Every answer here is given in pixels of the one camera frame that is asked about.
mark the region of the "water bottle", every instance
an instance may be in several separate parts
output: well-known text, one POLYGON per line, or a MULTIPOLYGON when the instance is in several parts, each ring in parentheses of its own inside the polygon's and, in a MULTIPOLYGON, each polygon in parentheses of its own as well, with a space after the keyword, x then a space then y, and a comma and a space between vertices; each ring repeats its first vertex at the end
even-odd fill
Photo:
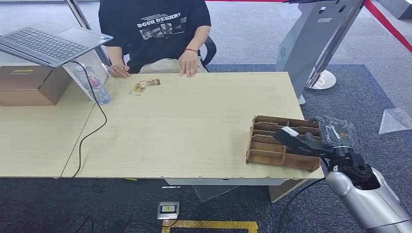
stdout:
POLYGON ((81 64, 81 65, 77 64, 76 65, 76 77, 80 80, 80 82, 86 88, 86 90, 89 91, 90 96, 93 97, 93 93, 90 90, 90 84, 86 79, 85 70, 82 68, 82 66, 86 68, 88 80, 91 83, 97 102, 99 104, 109 103, 110 95, 106 91, 106 89, 104 88, 100 80, 97 78, 97 75, 94 73, 91 67, 86 67, 84 64, 81 64))

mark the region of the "office chair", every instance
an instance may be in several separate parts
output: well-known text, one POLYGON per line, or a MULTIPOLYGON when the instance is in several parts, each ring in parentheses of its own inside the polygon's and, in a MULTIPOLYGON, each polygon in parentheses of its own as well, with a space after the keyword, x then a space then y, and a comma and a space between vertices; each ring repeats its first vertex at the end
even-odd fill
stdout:
MULTIPOLYGON (((207 70, 206 65, 208 65, 212 61, 213 57, 216 55, 217 50, 216 50, 216 44, 212 40, 212 38, 210 38, 210 36, 207 37, 205 41, 205 45, 207 49, 207 55, 205 58, 202 57, 202 65, 207 70)), ((122 47, 121 49, 123 50, 123 56, 126 56, 129 54, 130 45, 122 47)))

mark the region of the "black cable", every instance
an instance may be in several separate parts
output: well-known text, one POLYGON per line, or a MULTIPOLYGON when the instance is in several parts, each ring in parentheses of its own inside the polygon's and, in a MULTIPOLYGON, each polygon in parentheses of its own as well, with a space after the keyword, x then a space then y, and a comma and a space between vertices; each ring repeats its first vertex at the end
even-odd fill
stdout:
POLYGON ((77 228, 77 230, 74 233, 79 233, 80 230, 86 225, 87 222, 90 220, 90 232, 94 233, 94 219, 92 216, 87 216, 86 220, 83 221, 83 223, 77 228))
POLYGON ((319 180, 317 180, 317 181, 315 181, 315 182, 313 182, 313 183, 311 183, 311 184, 308 184, 306 187, 302 188, 298 193, 296 193, 296 194, 289 200, 289 202, 286 204, 285 208, 283 209, 282 214, 280 215, 279 222, 278 222, 278 224, 277 224, 277 233, 281 233, 281 232, 280 232, 280 228, 281 228, 281 223, 282 223, 283 216, 284 216, 284 214, 285 214, 288 206, 292 203, 292 201, 295 200, 295 198, 296 198, 299 194, 303 193, 303 191, 305 191, 306 189, 314 186, 315 184, 317 184, 317 183, 319 183, 319 182, 321 182, 321 181, 324 181, 325 179, 326 179, 326 178, 322 178, 322 179, 319 179, 319 180))
POLYGON ((84 140, 85 140, 86 138, 90 137, 91 135, 93 135, 95 132, 99 131, 101 128, 103 128, 103 127, 107 124, 107 116, 106 116, 106 113, 104 113, 104 111, 103 111, 102 107, 100 106, 99 102, 97 101, 96 95, 94 94, 94 91, 93 91, 93 86, 91 85, 91 82, 90 82, 90 80, 89 80, 89 78, 88 78, 88 74, 87 74, 87 71, 86 71, 86 67, 84 67, 82 64, 80 64, 79 62, 76 62, 76 61, 70 61, 70 62, 76 63, 76 64, 78 64, 79 66, 81 66, 81 67, 83 68, 83 70, 84 70, 84 72, 85 72, 85 75, 86 75, 86 80, 87 80, 87 82, 89 83, 90 90, 91 90, 91 93, 92 93, 92 95, 93 95, 93 98, 94 98, 97 106, 99 107, 100 111, 102 112, 102 114, 103 114, 103 116, 104 116, 104 123, 103 123, 103 125, 101 125, 99 128, 97 128, 95 131, 93 131, 93 132, 89 133, 88 135, 86 135, 86 136, 80 141, 80 144, 79 144, 79 167, 77 168, 76 173, 72 176, 72 178, 74 178, 74 177, 77 176, 77 174, 80 172, 80 169, 82 168, 82 145, 83 145, 84 140))
POLYGON ((97 181, 94 181, 93 179, 93 183, 92 185, 80 185, 80 184, 75 184, 75 179, 71 179, 70 181, 70 186, 73 188, 90 188, 94 193, 104 193, 104 187, 97 184, 97 181))
POLYGON ((140 221, 140 220, 133 220, 132 222, 140 222, 140 223, 149 224, 149 225, 158 226, 158 227, 173 227, 174 225, 176 225, 178 220, 176 219, 174 221, 174 223, 172 225, 169 225, 169 226, 164 226, 163 224, 156 224, 156 223, 145 222, 145 221, 140 221))
POLYGON ((321 159, 322 159, 323 163, 325 164, 325 166, 326 166, 326 168, 327 168, 327 171, 330 171, 330 166, 329 166, 329 164, 327 163, 326 159, 325 159, 324 157, 321 157, 321 159))
MULTIPOLYGON (((27 203, 25 203, 25 202, 19 201, 19 200, 0 199, 0 202, 13 202, 13 203, 17 203, 17 204, 20 204, 20 205, 24 206, 24 207, 25 207, 26 209, 28 209, 28 210, 35 210, 35 208, 32 207, 31 205, 29 205, 29 204, 27 204, 27 203)), ((31 218, 28 222, 24 223, 24 225, 23 225, 23 227, 22 227, 22 230, 24 231, 24 233, 29 233, 29 231, 27 230, 27 225, 28 225, 28 223, 29 223, 30 221, 32 221, 32 220, 33 220, 33 218, 31 218)), ((43 222, 40 223, 40 228, 41 228, 41 229, 43 228, 43 222)))

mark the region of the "round stand base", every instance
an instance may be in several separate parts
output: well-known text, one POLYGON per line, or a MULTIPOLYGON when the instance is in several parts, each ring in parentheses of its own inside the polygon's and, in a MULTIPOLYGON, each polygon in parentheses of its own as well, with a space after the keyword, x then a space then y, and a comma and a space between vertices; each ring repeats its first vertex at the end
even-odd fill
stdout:
POLYGON ((309 91, 322 91, 333 87, 336 84, 336 77, 331 72, 324 70, 319 81, 313 87, 305 87, 309 91))

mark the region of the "laptop keyboard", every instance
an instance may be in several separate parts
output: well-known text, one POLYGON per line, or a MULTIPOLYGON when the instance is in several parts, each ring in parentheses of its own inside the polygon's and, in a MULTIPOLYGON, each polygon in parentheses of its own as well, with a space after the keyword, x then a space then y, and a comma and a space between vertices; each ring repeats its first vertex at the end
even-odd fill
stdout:
POLYGON ((7 35, 5 39, 60 61, 64 61, 87 49, 86 46, 32 28, 7 35))

